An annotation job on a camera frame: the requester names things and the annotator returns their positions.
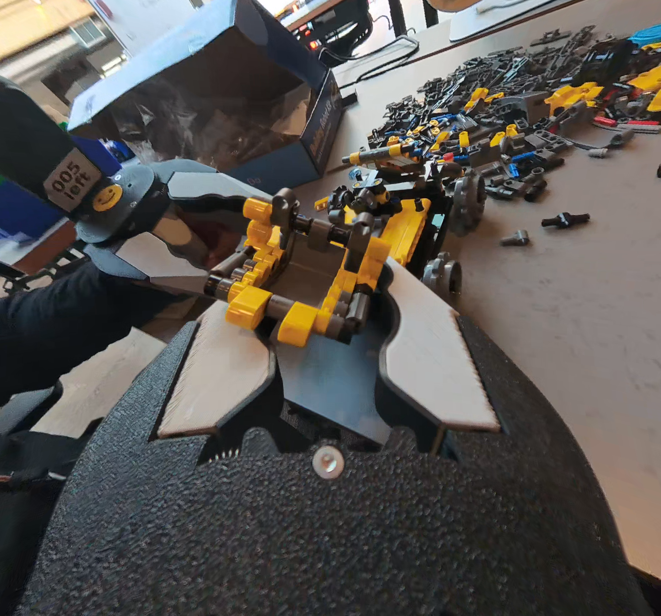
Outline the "black toy pin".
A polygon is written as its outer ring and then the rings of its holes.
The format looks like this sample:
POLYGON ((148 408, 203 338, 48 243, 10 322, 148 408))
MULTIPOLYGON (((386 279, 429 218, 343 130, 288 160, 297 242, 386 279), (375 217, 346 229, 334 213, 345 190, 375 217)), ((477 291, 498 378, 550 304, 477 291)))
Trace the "black toy pin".
POLYGON ((541 220, 542 228, 556 228, 558 230, 569 229, 577 225, 583 225, 591 220, 590 214, 571 214, 563 212, 555 217, 544 218, 541 220))

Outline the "yellow grey toy excavator arm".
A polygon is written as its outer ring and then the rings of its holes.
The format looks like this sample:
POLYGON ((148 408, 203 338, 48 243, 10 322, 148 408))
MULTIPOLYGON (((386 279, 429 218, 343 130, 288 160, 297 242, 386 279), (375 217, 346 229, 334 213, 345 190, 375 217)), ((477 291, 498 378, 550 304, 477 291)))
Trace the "yellow grey toy excavator arm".
POLYGON ((242 329, 272 321, 282 344, 303 348, 317 335, 349 345, 368 322, 391 245, 367 212, 345 226, 299 208, 289 189, 270 202, 239 197, 243 248, 210 271, 203 293, 225 302, 226 321, 242 329))

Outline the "person's black jacket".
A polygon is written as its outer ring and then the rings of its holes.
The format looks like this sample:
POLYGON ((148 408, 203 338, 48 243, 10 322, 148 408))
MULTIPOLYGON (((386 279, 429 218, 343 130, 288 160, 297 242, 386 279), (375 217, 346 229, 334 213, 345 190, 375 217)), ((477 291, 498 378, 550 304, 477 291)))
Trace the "person's black jacket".
POLYGON ((2 615, 21 599, 63 485, 101 422, 79 438, 32 431, 62 394, 58 381, 13 395, 1 407, 2 615))

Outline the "pile of small toy parts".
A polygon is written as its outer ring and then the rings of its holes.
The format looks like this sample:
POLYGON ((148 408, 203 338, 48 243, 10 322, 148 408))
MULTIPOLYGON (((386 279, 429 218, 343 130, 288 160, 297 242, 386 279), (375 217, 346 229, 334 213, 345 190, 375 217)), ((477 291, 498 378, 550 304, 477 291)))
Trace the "pile of small toy parts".
POLYGON ((557 29, 527 49, 467 60, 388 104, 369 148, 416 140, 465 151, 488 196, 535 200, 570 149, 603 159, 638 134, 660 135, 660 48, 594 34, 557 29))

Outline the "black sled base chair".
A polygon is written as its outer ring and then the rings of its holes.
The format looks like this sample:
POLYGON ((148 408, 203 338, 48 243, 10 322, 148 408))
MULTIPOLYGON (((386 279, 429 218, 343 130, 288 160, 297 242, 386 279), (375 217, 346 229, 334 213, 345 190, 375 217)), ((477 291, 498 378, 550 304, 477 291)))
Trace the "black sled base chair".
POLYGON ((374 22, 368 0, 343 0, 333 9, 293 30, 293 36, 329 68, 351 59, 371 36, 374 22))

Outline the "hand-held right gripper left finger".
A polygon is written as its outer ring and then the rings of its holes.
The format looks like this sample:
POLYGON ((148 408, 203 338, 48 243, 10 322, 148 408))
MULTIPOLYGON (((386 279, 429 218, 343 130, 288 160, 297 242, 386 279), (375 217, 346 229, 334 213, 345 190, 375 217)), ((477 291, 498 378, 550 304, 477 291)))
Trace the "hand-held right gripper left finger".
POLYGON ((210 434, 270 386, 276 353, 255 331, 226 321, 228 304, 217 301, 198 319, 178 373, 158 439, 210 434))

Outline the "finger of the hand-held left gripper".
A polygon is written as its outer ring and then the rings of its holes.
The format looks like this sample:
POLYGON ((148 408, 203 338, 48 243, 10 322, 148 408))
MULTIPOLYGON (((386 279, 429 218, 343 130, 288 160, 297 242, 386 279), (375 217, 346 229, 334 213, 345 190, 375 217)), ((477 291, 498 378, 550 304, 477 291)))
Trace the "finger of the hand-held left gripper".
POLYGON ((193 230, 153 230, 84 248, 102 272, 158 290, 206 298, 213 249, 193 230))
POLYGON ((242 215, 248 199, 272 201, 272 195, 217 172, 175 172, 168 182, 168 196, 185 212, 195 213, 242 215))

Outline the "crumpled clear plastic bags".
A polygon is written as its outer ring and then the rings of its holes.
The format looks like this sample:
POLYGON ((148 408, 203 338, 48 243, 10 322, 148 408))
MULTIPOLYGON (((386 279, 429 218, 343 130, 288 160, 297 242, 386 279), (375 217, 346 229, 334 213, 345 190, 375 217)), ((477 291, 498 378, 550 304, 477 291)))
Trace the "crumpled clear plastic bags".
POLYGON ((158 76, 111 103, 95 124, 103 139, 122 141, 143 163, 192 159, 228 172, 297 141, 316 100, 306 83, 249 100, 177 89, 158 76))

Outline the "person's left forearm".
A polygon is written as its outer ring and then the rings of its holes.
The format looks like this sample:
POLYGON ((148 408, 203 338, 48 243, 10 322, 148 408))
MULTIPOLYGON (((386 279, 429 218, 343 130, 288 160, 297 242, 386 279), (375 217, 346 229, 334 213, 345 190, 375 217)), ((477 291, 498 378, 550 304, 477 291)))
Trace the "person's left forearm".
POLYGON ((185 299, 105 274, 92 263, 1 299, 1 406, 47 389, 109 345, 185 299))

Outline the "dark blue cardboard box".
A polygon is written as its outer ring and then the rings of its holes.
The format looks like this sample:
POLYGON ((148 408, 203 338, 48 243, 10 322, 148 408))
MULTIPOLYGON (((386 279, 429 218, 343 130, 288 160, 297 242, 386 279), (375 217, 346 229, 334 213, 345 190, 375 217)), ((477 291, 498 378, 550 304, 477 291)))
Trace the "dark blue cardboard box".
POLYGON ((78 95, 70 110, 70 132, 103 139, 95 124, 97 116, 123 94, 158 76, 177 89, 238 93, 249 100, 272 99, 306 83, 317 100, 300 138, 267 156, 219 172, 269 194, 283 187, 294 189, 324 174, 343 115, 335 76, 257 0, 212 0, 195 10, 117 73, 78 95))

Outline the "grey desk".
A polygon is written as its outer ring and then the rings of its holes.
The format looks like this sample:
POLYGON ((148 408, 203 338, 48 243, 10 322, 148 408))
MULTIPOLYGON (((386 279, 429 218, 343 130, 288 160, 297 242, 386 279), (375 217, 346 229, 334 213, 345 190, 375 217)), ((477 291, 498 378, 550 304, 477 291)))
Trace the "grey desk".
POLYGON ((583 448, 629 562, 660 577, 660 136, 571 150, 536 202, 489 200, 451 239, 459 309, 524 371, 583 448), (568 212, 591 220, 541 227, 568 212), (525 247, 501 247, 527 230, 525 247))

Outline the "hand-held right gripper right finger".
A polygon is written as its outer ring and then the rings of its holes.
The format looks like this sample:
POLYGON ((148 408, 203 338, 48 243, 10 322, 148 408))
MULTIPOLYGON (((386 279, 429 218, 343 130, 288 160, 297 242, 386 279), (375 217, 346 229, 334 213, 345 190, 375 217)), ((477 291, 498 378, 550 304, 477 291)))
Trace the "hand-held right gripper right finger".
POLYGON ((499 433, 459 326, 457 311, 389 257, 385 300, 392 329, 379 351, 379 374, 393 393, 435 425, 499 433))

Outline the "yellow black toy vehicle chassis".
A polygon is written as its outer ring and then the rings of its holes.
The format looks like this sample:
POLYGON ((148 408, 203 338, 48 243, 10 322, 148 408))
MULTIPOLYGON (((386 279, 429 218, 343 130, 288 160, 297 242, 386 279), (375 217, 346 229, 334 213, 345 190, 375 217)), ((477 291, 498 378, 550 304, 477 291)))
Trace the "yellow black toy vehicle chassis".
POLYGON ((395 140, 343 157, 349 185, 315 202, 332 223, 349 225, 359 213, 374 216, 373 235, 391 246, 390 256, 444 300, 462 289, 459 261, 443 249, 448 233, 465 237, 483 219, 486 189, 468 153, 441 154, 421 141, 395 140))

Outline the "whiteboard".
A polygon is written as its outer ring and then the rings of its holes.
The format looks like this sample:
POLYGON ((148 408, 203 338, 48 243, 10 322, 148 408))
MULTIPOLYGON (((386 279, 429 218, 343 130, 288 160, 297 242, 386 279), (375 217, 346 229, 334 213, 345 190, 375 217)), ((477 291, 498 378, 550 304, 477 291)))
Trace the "whiteboard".
POLYGON ((190 0, 86 0, 130 59, 187 21, 190 0))

